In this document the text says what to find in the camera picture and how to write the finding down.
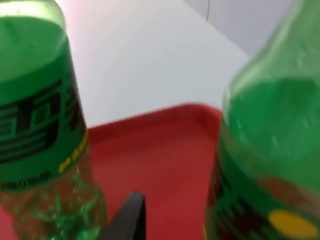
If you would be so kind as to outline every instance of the tray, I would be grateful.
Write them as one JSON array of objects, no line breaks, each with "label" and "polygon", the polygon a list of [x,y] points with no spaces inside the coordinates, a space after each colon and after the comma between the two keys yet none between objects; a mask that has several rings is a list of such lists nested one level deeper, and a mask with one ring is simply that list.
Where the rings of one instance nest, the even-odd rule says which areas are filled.
[{"label": "tray", "polygon": [[[186,104],[89,129],[109,219],[128,193],[143,192],[147,239],[201,240],[220,118],[217,109]],[[0,223],[2,237],[14,239],[3,213]]]}]

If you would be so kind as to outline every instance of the green plastic bottle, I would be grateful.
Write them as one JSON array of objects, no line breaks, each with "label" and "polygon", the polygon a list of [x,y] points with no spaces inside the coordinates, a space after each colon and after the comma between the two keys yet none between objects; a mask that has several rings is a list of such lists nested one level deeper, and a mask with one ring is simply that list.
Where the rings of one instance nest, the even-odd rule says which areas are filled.
[{"label": "green plastic bottle", "polygon": [[0,0],[0,207],[20,240],[95,240],[106,224],[54,0]]},{"label": "green plastic bottle", "polygon": [[297,0],[223,104],[204,239],[320,239],[320,0]]}]

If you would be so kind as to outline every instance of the white table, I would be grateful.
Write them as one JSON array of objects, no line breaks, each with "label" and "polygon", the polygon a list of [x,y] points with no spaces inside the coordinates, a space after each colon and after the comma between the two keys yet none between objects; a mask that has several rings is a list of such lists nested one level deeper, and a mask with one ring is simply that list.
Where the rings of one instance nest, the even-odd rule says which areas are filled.
[{"label": "white table", "polygon": [[60,0],[88,126],[185,102],[221,107],[248,56],[182,0]]}]

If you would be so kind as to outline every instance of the bottle label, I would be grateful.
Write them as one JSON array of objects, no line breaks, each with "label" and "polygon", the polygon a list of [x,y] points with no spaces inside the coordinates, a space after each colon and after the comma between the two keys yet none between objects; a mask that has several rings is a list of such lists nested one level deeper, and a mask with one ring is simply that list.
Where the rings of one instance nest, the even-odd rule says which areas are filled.
[{"label": "bottle label", "polygon": [[223,140],[207,196],[204,240],[314,240],[320,219],[277,200],[236,165]]},{"label": "bottle label", "polygon": [[69,46],[28,75],[0,82],[0,191],[58,178],[84,153],[87,128]]}]

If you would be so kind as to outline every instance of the tray rim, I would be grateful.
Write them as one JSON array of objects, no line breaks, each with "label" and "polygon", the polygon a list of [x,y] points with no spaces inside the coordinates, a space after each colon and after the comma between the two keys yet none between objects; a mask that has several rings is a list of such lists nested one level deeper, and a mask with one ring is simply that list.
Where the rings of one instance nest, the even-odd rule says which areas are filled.
[{"label": "tray rim", "polygon": [[218,108],[206,103],[184,103],[90,127],[88,136],[90,144],[94,144],[147,128],[190,120],[204,127],[212,138],[217,139],[217,125],[220,125],[221,117],[222,112]]}]

